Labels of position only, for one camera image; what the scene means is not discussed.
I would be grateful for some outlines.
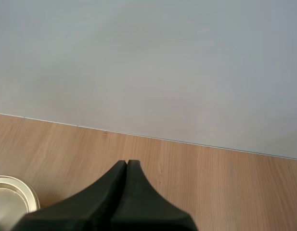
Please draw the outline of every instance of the wooden table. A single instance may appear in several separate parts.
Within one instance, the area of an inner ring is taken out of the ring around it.
[[[43,207],[121,159],[201,231],[297,231],[297,160],[0,115],[0,175],[30,182]]]

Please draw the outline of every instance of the metal can lid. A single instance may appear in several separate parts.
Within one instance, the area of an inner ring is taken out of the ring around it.
[[[10,230],[25,213],[38,209],[38,197],[27,182],[0,176],[0,231]]]

